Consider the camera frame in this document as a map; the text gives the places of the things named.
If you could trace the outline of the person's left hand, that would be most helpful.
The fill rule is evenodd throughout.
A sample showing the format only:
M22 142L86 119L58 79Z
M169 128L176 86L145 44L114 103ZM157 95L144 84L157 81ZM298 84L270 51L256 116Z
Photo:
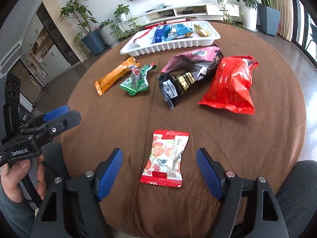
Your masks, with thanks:
M44 159L43 155L38 158L36 173L38 181L36 191L41 199L44 199L46 194L45 169L42 164ZM5 194L11 201L18 204L23 202L23 194L18 183L27 175L30 167L30 160L16 162L12 167L9 167L8 164L2 167L1 184Z

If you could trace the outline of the person's left forearm grey sleeve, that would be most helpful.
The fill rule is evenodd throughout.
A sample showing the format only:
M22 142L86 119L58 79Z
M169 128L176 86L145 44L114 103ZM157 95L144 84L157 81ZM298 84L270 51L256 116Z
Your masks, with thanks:
M24 199L20 188L18 188L18 198L20 202L9 198L1 185L1 212L5 220L17 237L30 237L35 221L35 210Z

